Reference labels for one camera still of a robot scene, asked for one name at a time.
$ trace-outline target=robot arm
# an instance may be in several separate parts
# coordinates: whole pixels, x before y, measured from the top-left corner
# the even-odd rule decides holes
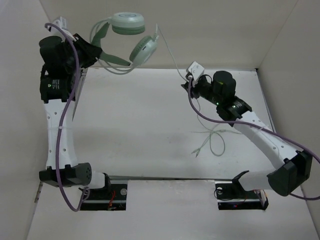
[[[274,167],[259,172],[241,172],[232,180],[231,191],[225,199],[236,198],[244,191],[263,189],[272,189],[281,196],[287,196],[309,178],[312,156],[261,130],[270,129],[245,101],[235,96],[236,81],[229,72],[217,71],[209,83],[204,68],[193,62],[187,69],[186,78],[193,83],[190,86],[191,97],[202,97],[215,104],[218,115],[224,121],[233,121],[230,125],[249,138]],[[188,90],[189,83],[182,87]],[[252,123],[261,128],[237,122]]]
[[[42,182],[58,186],[56,176],[56,145],[58,129],[61,128],[59,146],[59,170],[63,187],[86,186],[90,189],[110,188],[107,174],[95,172],[89,163],[78,163],[73,140],[72,124],[87,69],[100,56],[102,49],[83,40],[79,35],[72,36],[67,30],[63,17],[57,18],[54,24],[60,27],[72,40],[79,57],[80,83],[75,97],[65,113],[63,124],[59,126],[63,110],[75,83],[75,58],[71,46],[63,41],[54,28],[49,28],[51,36],[40,41],[40,53],[45,62],[41,71],[40,93],[46,112],[48,126],[48,158],[46,170],[39,172]]]

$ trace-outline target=white headphones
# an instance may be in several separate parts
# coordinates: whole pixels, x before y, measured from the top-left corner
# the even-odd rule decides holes
[[[109,26],[112,25],[112,30],[120,35],[137,35],[141,34],[145,31],[145,19],[144,17],[139,13],[133,13],[133,12],[119,12],[114,14],[112,17],[109,17],[107,19],[101,20],[97,22],[90,33],[90,42],[92,45],[95,45],[97,47],[101,48],[101,39],[106,37],[107,31]],[[96,28],[95,35],[92,37],[93,30]],[[158,25],[156,26],[156,31],[153,36],[147,35],[144,38],[142,38],[138,44],[134,47],[132,50],[129,61],[126,61],[120,57],[110,55],[102,51],[99,59],[106,62],[110,67],[112,67],[109,63],[121,65],[121,66],[127,66],[130,67],[132,70],[142,64],[144,64],[151,55],[156,51],[158,46]],[[121,72],[128,73],[128,70],[120,70],[116,69]]]

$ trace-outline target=white cable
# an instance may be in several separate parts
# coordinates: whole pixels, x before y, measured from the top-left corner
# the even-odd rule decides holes
[[[188,82],[188,80],[187,80],[184,76],[182,76],[182,74],[180,73],[179,68],[178,68],[178,65],[177,65],[177,62],[176,62],[176,59],[175,59],[173,53],[172,53],[171,50],[170,50],[170,47],[169,47],[169,45],[168,45],[168,43],[167,43],[167,40],[166,40],[164,34],[162,33],[162,31],[161,31],[160,27],[158,26],[158,24],[157,24],[156,26],[157,26],[157,29],[159,30],[159,32],[160,32],[160,34],[161,34],[161,36],[162,36],[162,38],[163,38],[163,40],[164,40],[164,43],[165,43],[165,45],[166,45],[166,48],[168,49],[168,51],[169,51],[169,53],[170,53],[170,55],[171,55],[171,57],[172,57],[172,60],[173,60],[173,62],[174,62],[174,64],[175,64],[175,68],[176,68],[176,70],[178,71],[178,74],[180,75],[180,77],[181,77],[183,80],[185,80],[186,82]]]

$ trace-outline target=black joint housing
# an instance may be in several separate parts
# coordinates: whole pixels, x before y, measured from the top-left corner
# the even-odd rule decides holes
[[[217,95],[219,104],[227,102],[236,95],[236,80],[227,71],[216,71],[212,77],[212,92]]]
[[[267,175],[272,189],[281,196],[288,196],[310,176],[312,156],[306,151],[297,151],[292,159],[284,159],[284,165]]]
[[[60,169],[61,182],[63,187],[71,186],[87,186],[91,182],[92,169],[90,163],[80,163],[77,166],[70,167],[66,165],[64,169]],[[41,182],[58,187],[56,170],[52,167],[39,172]]]

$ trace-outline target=purple cable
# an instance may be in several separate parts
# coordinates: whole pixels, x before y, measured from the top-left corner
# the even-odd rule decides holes
[[[61,140],[61,133],[62,133],[62,129],[61,127],[63,126],[63,123],[64,123],[64,119],[65,119],[65,116],[66,116],[66,113],[67,113],[67,110],[68,110],[68,107],[72,101],[72,99],[74,98],[75,96],[75,92],[76,92],[76,89],[79,85],[79,81],[80,81],[80,66],[79,66],[79,57],[78,57],[78,53],[77,53],[77,50],[72,42],[72,40],[68,37],[67,34],[65,34],[64,31],[62,31],[58,26],[52,24],[52,23],[46,23],[44,25],[45,28],[48,28],[48,27],[52,27],[52,28],[55,28],[57,29],[64,37],[65,39],[69,42],[72,50],[73,50],[73,53],[74,53],[74,58],[75,58],[75,81],[74,81],[74,85],[73,85],[73,88],[72,88],[72,91],[70,93],[70,96],[65,104],[65,107],[62,111],[62,115],[61,115],[61,118],[60,118],[60,121],[59,121],[59,129],[58,129],[58,134],[57,134],[57,137],[56,137],[56,146],[55,146],[55,174],[56,174],[56,180],[58,182],[58,186],[59,186],[59,189],[60,189],[60,192],[62,194],[62,197],[64,199],[64,201],[66,202],[66,204],[68,205],[68,207],[74,211],[74,212],[78,212],[80,210],[80,207],[81,207],[81,204],[89,197],[89,194],[90,194],[90,189],[88,189],[87,187],[85,187],[82,191],[82,195],[81,195],[81,198],[80,198],[80,201],[79,201],[79,204],[78,204],[78,207],[77,208],[74,208],[74,206],[72,206],[71,202],[69,201],[66,193],[65,193],[65,190],[64,190],[64,187],[62,185],[62,181],[61,181],[61,176],[60,176],[60,166],[59,166],[59,149],[60,149],[60,140]]]
[[[245,122],[245,121],[223,121],[223,120],[214,120],[214,119],[211,119],[211,118],[208,118],[206,116],[204,116],[202,113],[200,113],[197,108],[195,107],[194,103],[192,102],[192,98],[191,98],[191,83],[192,83],[192,80],[189,80],[189,83],[188,83],[188,99],[189,99],[189,103],[192,107],[192,109],[196,112],[196,114],[198,114],[200,117],[202,117],[203,119],[209,121],[209,122],[212,122],[212,123],[216,123],[216,124],[243,124],[243,125],[248,125],[248,126],[251,126],[251,127],[254,127],[254,128],[257,128],[257,129],[261,129],[262,131],[268,133],[268,134],[271,134],[271,135],[274,135],[278,138],[281,138],[283,139],[284,141],[287,141],[303,150],[305,150],[306,152],[308,152],[310,155],[312,155],[315,160],[318,161],[318,163],[320,164],[320,158],[314,153],[312,152],[310,149],[308,149],[307,147],[301,145],[300,143],[294,141],[294,140],[291,140],[285,136],[282,136],[276,132],[273,132],[273,131],[270,131],[268,129],[265,129],[265,128],[261,128],[261,126],[258,126],[256,124],[253,124],[253,123],[250,123],[250,122]],[[290,194],[291,196],[295,197],[295,198],[298,198],[298,199],[302,199],[302,200],[306,200],[306,201],[315,201],[315,200],[320,200],[320,196],[317,196],[317,197],[304,197],[304,196],[298,196],[298,195],[295,195],[295,194]]]

